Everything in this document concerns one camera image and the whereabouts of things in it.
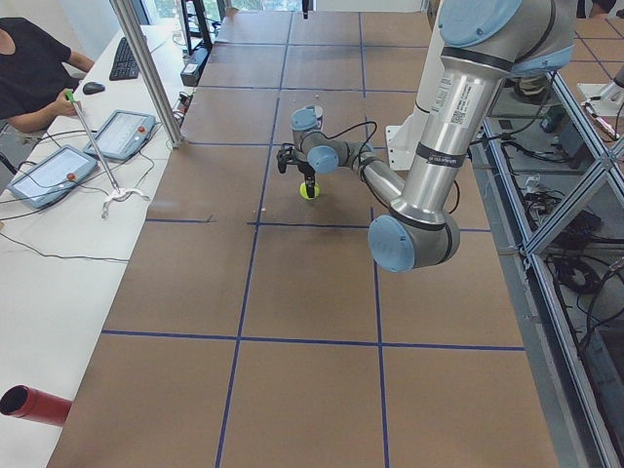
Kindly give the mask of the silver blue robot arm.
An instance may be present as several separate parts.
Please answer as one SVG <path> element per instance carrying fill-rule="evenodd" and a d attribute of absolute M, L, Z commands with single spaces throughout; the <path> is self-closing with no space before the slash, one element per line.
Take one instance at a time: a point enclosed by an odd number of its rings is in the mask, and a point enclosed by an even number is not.
<path fill-rule="evenodd" d="M 365 142 L 327 137 L 313 107 L 292 114 L 291 144 L 277 155 L 304 175 L 315 195 L 315 176 L 352 170 L 388 212 L 368 233 L 372 257 L 391 272 L 441 264 L 460 244 L 445 210 L 455 177 L 502 81 L 555 71 L 571 59 L 573 1 L 445 1 L 436 18 L 444 71 L 406 178 L 377 158 Z"/>

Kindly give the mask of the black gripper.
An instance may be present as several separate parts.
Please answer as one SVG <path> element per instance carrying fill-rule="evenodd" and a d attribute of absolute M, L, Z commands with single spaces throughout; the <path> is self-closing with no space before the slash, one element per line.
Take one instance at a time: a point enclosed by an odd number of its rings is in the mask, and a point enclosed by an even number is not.
<path fill-rule="evenodd" d="M 300 171 L 304 176 L 305 194 L 310 194 L 311 189 L 316 186 L 316 172 L 309 165 L 301 165 Z"/>

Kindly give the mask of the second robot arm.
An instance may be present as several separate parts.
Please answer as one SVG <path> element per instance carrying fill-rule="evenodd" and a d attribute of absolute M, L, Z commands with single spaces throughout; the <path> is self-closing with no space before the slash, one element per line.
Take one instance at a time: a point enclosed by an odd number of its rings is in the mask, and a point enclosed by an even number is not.
<path fill-rule="evenodd" d="M 580 83 L 577 87 L 591 115 L 616 117 L 623 110 L 623 68 L 606 84 Z"/>

